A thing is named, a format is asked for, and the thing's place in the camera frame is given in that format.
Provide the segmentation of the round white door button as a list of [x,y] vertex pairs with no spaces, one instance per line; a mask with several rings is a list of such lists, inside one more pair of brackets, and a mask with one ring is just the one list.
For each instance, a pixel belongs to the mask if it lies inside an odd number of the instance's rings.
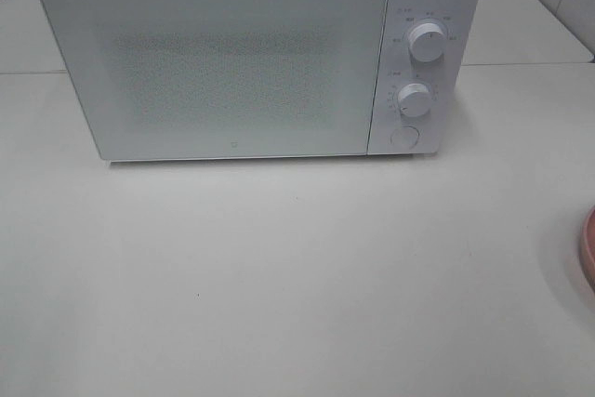
[[395,129],[391,136],[390,142],[394,148],[399,151],[409,152],[418,143],[419,131],[414,126],[402,126]]

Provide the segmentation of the white microwave door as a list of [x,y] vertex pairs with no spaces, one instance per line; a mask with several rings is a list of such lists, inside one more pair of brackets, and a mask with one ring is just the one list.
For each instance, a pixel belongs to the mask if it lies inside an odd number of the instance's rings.
[[41,0],[100,158],[359,155],[386,0]]

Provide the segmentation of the white timer knob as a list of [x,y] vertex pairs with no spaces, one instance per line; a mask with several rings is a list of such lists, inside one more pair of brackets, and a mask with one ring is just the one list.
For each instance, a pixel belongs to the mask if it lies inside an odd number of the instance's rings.
[[397,102],[402,115],[417,118],[430,110],[432,95],[426,85],[412,83],[399,90]]

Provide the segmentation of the pink round plate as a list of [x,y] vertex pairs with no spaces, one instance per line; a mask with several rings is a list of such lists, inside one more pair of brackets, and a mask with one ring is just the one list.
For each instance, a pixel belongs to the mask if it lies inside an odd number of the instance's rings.
[[594,231],[595,209],[591,208],[582,225],[579,247],[581,268],[591,288],[595,287]]

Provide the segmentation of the upper white power knob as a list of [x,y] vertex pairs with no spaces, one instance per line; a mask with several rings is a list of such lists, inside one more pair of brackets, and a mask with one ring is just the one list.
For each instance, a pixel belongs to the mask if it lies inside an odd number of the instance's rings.
[[429,63],[443,55],[447,31],[438,20],[427,19],[415,23],[406,38],[410,55],[416,61]]

